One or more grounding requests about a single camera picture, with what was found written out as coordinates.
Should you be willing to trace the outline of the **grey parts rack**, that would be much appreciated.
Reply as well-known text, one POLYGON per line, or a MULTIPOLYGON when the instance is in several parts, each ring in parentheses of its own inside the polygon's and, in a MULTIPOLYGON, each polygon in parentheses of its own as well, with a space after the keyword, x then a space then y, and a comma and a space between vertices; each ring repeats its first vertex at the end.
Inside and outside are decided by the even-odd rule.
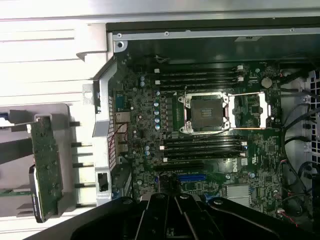
MULTIPOLYGON (((96 206, 93 164, 82 163, 88 157, 87 142, 78 142, 70 109, 64 103, 0 106, 0 189, 31 191, 29 168, 34 164, 30 124, 47 116, 58 146, 63 196, 58 214, 96 206)), ((31 195, 0 197, 1 217, 34 216, 31 195)))

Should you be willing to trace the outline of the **silver chipset heatsink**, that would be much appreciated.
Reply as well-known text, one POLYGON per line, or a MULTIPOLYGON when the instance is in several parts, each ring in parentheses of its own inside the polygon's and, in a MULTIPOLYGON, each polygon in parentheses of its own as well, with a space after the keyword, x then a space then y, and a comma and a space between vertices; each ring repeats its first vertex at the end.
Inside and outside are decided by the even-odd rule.
POLYGON ((251 206, 249 185, 227 185, 226 198, 245 207, 251 206))

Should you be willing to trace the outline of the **CPU socket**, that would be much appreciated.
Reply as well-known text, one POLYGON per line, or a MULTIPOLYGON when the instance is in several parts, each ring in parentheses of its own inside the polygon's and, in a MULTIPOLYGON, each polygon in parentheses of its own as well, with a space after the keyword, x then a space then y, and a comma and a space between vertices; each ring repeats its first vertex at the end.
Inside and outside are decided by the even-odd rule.
POLYGON ((224 92, 184 93, 177 97, 178 131, 187 135, 215 135, 231 129, 230 97, 224 92))

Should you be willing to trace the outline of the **blue expansion slot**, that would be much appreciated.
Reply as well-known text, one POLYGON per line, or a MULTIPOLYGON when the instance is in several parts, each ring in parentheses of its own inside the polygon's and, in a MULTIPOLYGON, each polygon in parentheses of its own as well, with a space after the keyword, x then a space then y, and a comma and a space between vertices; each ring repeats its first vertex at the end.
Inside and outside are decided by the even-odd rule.
POLYGON ((186 175, 179 175, 178 180, 180 182, 197 182, 197 181, 205 181, 206 175, 205 174, 186 174, 186 175))

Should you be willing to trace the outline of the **black grey open PC case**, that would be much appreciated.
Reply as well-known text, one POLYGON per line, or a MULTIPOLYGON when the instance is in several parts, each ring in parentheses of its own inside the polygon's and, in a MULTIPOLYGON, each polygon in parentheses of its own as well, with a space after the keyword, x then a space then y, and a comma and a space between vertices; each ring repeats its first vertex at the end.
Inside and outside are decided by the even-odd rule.
MULTIPOLYGON (((131 170, 112 167, 109 82, 122 65, 222 64, 264 62, 279 70, 273 77, 281 100, 281 160, 277 180, 281 210, 299 227, 320 232, 320 26, 223 26, 212 29, 157 23, 109 26, 111 58, 93 84, 96 110, 92 135, 97 207, 130 197, 131 170)), ((175 196, 169 200, 165 240, 194 240, 175 196)))

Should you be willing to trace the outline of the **green motherboard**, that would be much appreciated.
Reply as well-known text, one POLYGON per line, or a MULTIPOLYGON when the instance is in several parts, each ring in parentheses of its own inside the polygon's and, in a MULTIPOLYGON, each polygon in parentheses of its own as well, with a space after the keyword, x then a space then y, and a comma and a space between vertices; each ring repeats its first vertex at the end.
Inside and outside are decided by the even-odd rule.
MULTIPOLYGON (((204 201, 215 197, 226 198, 227 185, 249 185, 252 208, 277 218, 280 215, 282 188, 277 179, 277 166, 281 161, 281 129, 227 130, 219 134, 188 135, 178 131, 176 120, 177 97, 184 93, 222 92, 228 95, 264 92, 271 106, 271 116, 266 127, 282 126, 281 94, 277 83, 263 88, 264 77, 273 79, 279 70, 265 62, 218 63, 218 64, 152 64, 122 65, 111 78, 109 87, 110 120, 114 127, 109 132, 110 162, 113 168, 126 164, 130 169, 130 195, 140 200, 147 193, 158 190, 159 175, 204 174, 204 181, 180 182, 182 193, 197 195, 204 201), (151 68, 166 66, 234 67, 243 65, 244 70, 214 69, 154 72, 151 68), (176 72, 241 72, 237 75, 180 75, 158 76, 158 73, 176 72), (165 82, 155 80, 173 78, 244 77, 238 82, 165 82), (163 85, 218 85, 238 84, 225 89, 169 90, 163 85), (213 136, 244 136, 247 141, 195 141, 165 144, 165 140, 184 138, 208 138, 213 136), (242 145, 244 149, 163 151, 160 146, 207 146, 242 145), (163 162, 165 153, 200 151, 241 151, 240 154, 187 155, 173 157, 231 157, 225 160, 163 162)), ((259 125, 259 98, 237 97, 236 118, 240 127, 259 125)))

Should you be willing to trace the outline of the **silver socket cover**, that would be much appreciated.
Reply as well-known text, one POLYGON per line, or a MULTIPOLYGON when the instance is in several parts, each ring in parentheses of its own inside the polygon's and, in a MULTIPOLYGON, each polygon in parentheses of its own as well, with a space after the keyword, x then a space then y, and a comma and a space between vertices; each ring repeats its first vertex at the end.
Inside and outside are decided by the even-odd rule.
POLYGON ((229 94, 226 98, 223 99, 226 103, 226 117, 228 123, 226 123, 227 128, 236 128, 236 127, 267 127, 267 119, 271 116, 271 105, 267 103, 266 94, 263 91, 259 92, 250 92, 250 93, 238 93, 238 94, 229 94), (239 126, 237 124, 236 116, 236 98, 239 97, 257 97, 258 98, 258 126, 239 126))

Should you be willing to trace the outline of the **black RAM slot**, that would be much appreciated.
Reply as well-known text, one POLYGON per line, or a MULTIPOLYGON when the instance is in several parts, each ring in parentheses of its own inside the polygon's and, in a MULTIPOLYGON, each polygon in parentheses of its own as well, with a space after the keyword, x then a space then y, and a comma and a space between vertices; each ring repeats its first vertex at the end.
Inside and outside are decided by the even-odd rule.
POLYGON ((168 71, 197 71, 197 70, 235 70, 242 71, 245 69, 244 65, 216 67, 216 66, 166 66, 166 67, 152 67, 152 72, 168 72, 168 71))
POLYGON ((243 82, 244 81, 243 76, 238 76, 238 77, 196 77, 196 78, 165 78, 165 79, 157 79, 154 81, 156 85, 160 85, 163 83, 168 83, 168 82, 231 82, 231 83, 237 83, 237 82, 243 82))
POLYGON ((190 162, 190 161, 212 161, 212 160, 227 160, 227 159, 234 159, 240 158, 240 156, 226 156, 226 157, 214 157, 214 156, 200 156, 200 157, 163 157, 163 163, 170 163, 170 162, 190 162))
POLYGON ((226 135, 226 136, 211 136, 211 137, 202 137, 202 138, 177 138, 177 139, 167 139, 163 142, 165 144, 169 143, 178 143, 178 142, 200 142, 200 141, 247 141, 248 138, 245 136, 239 135, 226 135))
POLYGON ((246 146, 241 144, 221 144, 221 145, 191 145, 191 146, 160 146, 160 151, 195 151, 195 150, 242 150, 246 146))
POLYGON ((236 71, 197 71, 197 72, 169 72, 169 73, 156 73, 156 76, 191 76, 191 75, 239 75, 241 72, 236 71))
POLYGON ((161 85, 159 89, 161 91, 180 91, 180 90, 204 90, 204 89, 229 89, 236 88, 238 84, 198 84, 198 85, 190 85, 190 84, 182 84, 182 85, 161 85))
POLYGON ((210 150, 210 151, 193 151, 193 152, 165 152, 164 155, 168 157, 177 156, 206 156, 206 155, 228 155, 228 154, 240 154, 242 151, 231 150, 210 150))

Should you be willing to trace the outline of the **green RAM stick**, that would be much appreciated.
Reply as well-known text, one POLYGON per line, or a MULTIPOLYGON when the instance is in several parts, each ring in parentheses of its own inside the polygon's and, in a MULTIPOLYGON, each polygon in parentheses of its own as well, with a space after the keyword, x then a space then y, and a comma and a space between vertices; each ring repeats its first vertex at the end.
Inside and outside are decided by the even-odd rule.
POLYGON ((0 197, 19 197, 31 195, 30 190, 0 189, 0 197))

